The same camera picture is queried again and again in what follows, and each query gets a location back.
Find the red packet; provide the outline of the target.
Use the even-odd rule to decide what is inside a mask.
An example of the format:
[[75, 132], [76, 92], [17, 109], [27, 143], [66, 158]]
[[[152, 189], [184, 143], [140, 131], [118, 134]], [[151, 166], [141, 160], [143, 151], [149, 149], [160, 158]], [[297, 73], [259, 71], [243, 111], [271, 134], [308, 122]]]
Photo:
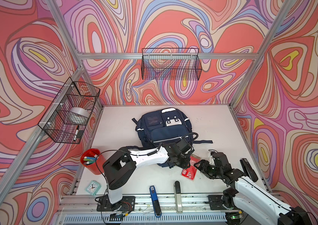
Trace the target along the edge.
[[190, 167], [188, 167], [187, 169], [183, 169], [181, 172], [181, 176], [193, 181], [195, 176], [196, 176], [196, 172], [197, 169], [194, 167], [194, 164], [198, 163], [201, 160], [200, 157], [196, 156], [196, 155], [191, 155], [190, 156]]

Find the navy blue backpack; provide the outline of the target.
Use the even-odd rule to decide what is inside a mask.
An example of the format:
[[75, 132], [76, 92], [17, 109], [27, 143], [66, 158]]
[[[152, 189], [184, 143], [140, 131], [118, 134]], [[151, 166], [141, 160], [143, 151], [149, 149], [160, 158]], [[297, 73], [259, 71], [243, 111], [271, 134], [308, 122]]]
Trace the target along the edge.
[[152, 149], [160, 143], [175, 143], [179, 139], [185, 138], [191, 145], [210, 143], [212, 140], [197, 140], [198, 133], [192, 131], [190, 119], [179, 109], [166, 108], [162, 110], [148, 112], [137, 121], [138, 137], [143, 145], [142, 150]]

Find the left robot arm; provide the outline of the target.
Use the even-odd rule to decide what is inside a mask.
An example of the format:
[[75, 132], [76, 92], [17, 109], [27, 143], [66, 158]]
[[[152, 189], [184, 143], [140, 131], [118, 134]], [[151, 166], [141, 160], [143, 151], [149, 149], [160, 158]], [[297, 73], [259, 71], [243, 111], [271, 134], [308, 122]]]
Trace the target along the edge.
[[109, 202], [116, 204], [122, 200], [122, 187], [136, 169], [154, 164], [187, 169], [194, 151], [194, 147], [185, 138], [172, 143], [161, 142], [157, 147], [147, 150], [125, 146], [114, 151], [102, 165]]

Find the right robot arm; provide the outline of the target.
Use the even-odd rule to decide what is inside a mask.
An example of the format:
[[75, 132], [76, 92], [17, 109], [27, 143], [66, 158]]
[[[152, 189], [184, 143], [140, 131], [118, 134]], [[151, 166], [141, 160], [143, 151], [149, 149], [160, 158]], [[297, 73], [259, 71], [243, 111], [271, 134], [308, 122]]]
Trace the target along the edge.
[[292, 207], [258, 186], [258, 176], [246, 158], [240, 159], [240, 170], [232, 168], [222, 152], [213, 151], [211, 157], [213, 164], [202, 159], [194, 167], [207, 178], [227, 185], [220, 200], [223, 208], [243, 210], [261, 225], [312, 224], [309, 213], [301, 207]]

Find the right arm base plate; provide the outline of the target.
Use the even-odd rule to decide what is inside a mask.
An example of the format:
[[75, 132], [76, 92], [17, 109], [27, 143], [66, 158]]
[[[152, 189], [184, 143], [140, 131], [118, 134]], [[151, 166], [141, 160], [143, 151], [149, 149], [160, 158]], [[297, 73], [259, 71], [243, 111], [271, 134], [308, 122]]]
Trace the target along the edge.
[[212, 211], [220, 211], [220, 210], [232, 210], [233, 207], [228, 208], [224, 205], [223, 195], [208, 195], [208, 201], [210, 209]]

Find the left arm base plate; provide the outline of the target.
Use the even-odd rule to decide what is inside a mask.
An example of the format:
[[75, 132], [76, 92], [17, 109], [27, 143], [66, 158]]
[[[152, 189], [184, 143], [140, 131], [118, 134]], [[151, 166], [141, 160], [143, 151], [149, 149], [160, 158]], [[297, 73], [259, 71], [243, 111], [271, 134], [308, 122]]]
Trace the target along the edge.
[[135, 209], [135, 196], [124, 196], [122, 200], [111, 204], [107, 195], [96, 197], [98, 212], [132, 212]]

